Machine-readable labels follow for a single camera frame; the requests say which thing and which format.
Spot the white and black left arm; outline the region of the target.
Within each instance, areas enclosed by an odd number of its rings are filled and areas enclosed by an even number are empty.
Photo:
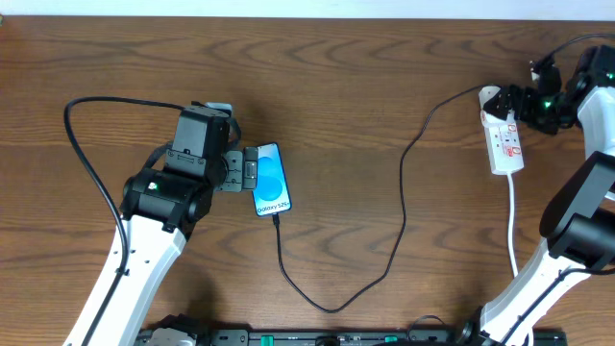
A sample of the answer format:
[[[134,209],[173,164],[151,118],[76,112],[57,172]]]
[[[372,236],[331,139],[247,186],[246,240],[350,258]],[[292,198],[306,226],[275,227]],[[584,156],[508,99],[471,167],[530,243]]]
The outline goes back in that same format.
[[[233,108],[192,103],[181,110],[174,140],[158,148],[130,177],[102,272],[68,345],[131,345],[160,284],[217,191],[257,186],[258,150],[237,149]]]

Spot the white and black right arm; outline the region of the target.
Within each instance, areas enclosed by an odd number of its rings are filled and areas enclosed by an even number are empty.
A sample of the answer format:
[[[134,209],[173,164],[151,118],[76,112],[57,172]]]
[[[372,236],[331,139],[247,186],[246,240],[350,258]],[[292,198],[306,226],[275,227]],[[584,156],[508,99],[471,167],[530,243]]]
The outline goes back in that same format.
[[[578,126],[585,161],[545,208],[539,245],[509,286],[458,334],[459,345],[529,345],[533,326],[576,284],[614,272],[614,49],[587,48],[567,83],[554,54],[530,69],[532,87],[485,86],[479,93],[491,170],[510,176],[523,159],[516,124],[547,135]]]

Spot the blue Samsung Galaxy smartphone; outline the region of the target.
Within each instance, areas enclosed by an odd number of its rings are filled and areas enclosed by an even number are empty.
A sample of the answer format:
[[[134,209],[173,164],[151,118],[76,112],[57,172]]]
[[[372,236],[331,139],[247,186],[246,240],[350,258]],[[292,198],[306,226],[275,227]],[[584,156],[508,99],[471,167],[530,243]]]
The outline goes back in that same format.
[[[258,147],[257,180],[253,190],[257,216],[264,217],[292,209],[280,147],[276,142]]]

